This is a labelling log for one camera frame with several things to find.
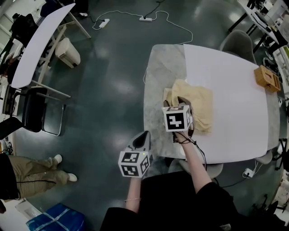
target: wooden box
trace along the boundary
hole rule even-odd
[[[280,91],[280,83],[278,77],[264,66],[260,66],[254,70],[256,82],[258,85],[266,88],[270,92]]]

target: folded towel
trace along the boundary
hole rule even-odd
[[[213,123],[213,93],[204,87],[193,87],[183,79],[177,79],[172,89],[166,88],[163,97],[170,105],[178,106],[177,97],[183,97],[191,102],[195,129],[211,132]]]

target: white trash bin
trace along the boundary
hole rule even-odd
[[[80,55],[69,38],[64,38],[57,44],[55,55],[70,68],[74,68],[80,63]]]

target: white box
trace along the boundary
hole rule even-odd
[[[122,176],[141,178],[150,166],[149,152],[123,151],[118,159]]]
[[[188,131],[191,125],[189,105],[163,107],[162,110],[167,132]]]

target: blue bag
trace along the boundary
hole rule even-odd
[[[31,231],[84,231],[84,215],[57,204],[26,223]]]

